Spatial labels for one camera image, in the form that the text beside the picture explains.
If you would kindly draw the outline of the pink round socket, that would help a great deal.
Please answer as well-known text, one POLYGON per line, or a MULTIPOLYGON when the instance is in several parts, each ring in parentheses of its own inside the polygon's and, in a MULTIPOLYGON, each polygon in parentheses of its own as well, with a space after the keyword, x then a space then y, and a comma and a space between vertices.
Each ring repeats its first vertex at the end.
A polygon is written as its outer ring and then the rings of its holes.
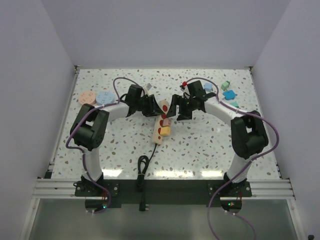
POLYGON ((78 102, 81 105, 84 105, 84 104, 95 105, 97 103, 96 94, 91 90, 84 91, 79 95, 78 102))

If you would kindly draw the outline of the blue square adapter plug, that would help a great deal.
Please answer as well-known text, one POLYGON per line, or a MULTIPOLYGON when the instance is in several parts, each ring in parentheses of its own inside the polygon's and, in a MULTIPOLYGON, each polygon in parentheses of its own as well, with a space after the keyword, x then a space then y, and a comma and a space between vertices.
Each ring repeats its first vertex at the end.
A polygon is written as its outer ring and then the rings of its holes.
POLYGON ((237 96, 237 94, 233 90, 227 90, 222 93, 224 96, 224 99, 229 101, 229 100, 234 100, 237 96))

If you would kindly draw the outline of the light blue cube plug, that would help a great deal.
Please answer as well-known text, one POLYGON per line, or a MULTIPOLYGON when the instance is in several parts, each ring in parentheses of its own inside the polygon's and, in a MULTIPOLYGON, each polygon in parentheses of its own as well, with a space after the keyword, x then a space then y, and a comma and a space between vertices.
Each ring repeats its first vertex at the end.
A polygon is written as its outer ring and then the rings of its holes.
POLYGON ((212 92, 213 91, 213 85, 211 83, 205 83, 203 85, 203 88, 206 92, 212 92))

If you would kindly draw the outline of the green cube plug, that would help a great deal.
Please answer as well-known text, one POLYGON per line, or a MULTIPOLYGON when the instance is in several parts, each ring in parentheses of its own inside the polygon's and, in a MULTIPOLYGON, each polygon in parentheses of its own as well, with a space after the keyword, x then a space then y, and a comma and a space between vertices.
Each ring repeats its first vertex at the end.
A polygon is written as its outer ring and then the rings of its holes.
POLYGON ((223 91, 227 91, 228 90, 228 88, 229 88, 229 86, 230 86, 230 81, 225 81, 225 82, 223 82, 222 84, 221 84, 221 89, 223 90, 223 91))

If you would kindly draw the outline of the yellow cube plug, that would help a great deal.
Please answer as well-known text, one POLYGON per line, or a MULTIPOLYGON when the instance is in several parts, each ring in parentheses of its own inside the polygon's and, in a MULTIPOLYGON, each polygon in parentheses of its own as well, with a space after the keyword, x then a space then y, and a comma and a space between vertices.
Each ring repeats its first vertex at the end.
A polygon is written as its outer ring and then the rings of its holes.
POLYGON ((159 134, 160 134, 162 137, 168 137, 168 136, 170 136, 170 135, 171 135, 171 127, 170 127, 170 126, 161 127, 159 134))

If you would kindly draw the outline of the tan cube plug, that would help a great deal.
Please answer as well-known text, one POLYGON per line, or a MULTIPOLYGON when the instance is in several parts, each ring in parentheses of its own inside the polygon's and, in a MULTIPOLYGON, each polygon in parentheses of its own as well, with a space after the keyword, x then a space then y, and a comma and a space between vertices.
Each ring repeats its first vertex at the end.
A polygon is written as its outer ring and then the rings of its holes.
POLYGON ((165 118, 163 121, 162 121, 162 124, 161 126, 162 127, 170 127, 172 124, 172 120, 170 118, 165 118))

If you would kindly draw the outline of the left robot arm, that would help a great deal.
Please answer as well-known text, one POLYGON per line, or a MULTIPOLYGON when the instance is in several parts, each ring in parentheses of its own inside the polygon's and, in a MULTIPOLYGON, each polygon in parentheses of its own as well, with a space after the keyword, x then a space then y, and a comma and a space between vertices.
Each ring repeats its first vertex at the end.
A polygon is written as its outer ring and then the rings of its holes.
POLYGON ((132 84, 127 93, 118 96, 114 103, 100 106, 85 103, 80 108, 66 147, 81 151, 84 169, 81 181, 86 183, 85 189, 92 196, 99 196, 104 190, 99 147, 105 137, 107 124, 136 112, 141 112, 145 117, 154 117, 165 114, 165 109, 153 94, 147 94, 143 87, 136 84, 132 84))

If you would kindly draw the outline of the light blue round socket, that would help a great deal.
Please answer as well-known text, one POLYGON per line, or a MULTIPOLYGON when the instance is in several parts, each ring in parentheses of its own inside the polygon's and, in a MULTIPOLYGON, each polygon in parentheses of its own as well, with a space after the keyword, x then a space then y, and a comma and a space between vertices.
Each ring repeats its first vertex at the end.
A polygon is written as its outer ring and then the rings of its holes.
POLYGON ((95 101, 98 106, 112 104, 115 102, 115 95, 110 91, 102 91, 96 95, 95 101))

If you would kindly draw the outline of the beige power strip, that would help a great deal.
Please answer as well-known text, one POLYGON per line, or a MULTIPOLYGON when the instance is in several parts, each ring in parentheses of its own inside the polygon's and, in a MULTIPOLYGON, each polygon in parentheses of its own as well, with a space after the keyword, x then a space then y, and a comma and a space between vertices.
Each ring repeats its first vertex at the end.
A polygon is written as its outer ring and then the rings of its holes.
POLYGON ((169 109, 170 106, 169 106, 169 102, 167 100, 165 100, 165 99, 161 100, 158 105, 160 106, 161 110, 163 111, 163 114, 162 115, 158 115, 156 117, 155 124, 154 124, 154 129, 153 129, 153 133, 152 133, 151 142, 153 144, 161 145, 163 143, 163 138, 166 137, 166 136, 161 136, 160 135, 160 130, 162 128, 163 120, 168 118, 166 116, 166 113, 168 112, 168 109, 169 109))

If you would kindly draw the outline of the teal cube plug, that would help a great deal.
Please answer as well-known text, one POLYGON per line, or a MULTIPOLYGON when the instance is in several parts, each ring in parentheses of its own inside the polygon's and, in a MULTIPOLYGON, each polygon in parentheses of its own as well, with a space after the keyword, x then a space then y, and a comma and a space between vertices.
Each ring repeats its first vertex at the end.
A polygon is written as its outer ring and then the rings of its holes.
POLYGON ((236 101, 229 102, 229 104, 232 105, 235 108, 239 108, 239 105, 238 105, 238 103, 236 101))

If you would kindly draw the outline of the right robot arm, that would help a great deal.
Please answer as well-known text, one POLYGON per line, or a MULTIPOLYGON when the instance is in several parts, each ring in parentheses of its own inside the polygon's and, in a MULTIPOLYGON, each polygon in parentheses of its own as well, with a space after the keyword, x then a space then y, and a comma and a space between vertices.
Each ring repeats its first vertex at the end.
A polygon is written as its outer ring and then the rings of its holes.
POLYGON ((256 111, 240 110, 221 100, 218 93, 207 93, 200 78, 180 86, 181 95, 174 94, 166 116, 178 116, 177 120, 191 120, 193 111, 213 115, 230 126, 231 146, 234 157, 230 168, 224 174, 223 192, 230 197, 240 190, 240 183, 247 179, 251 162, 269 144, 261 114, 256 111))

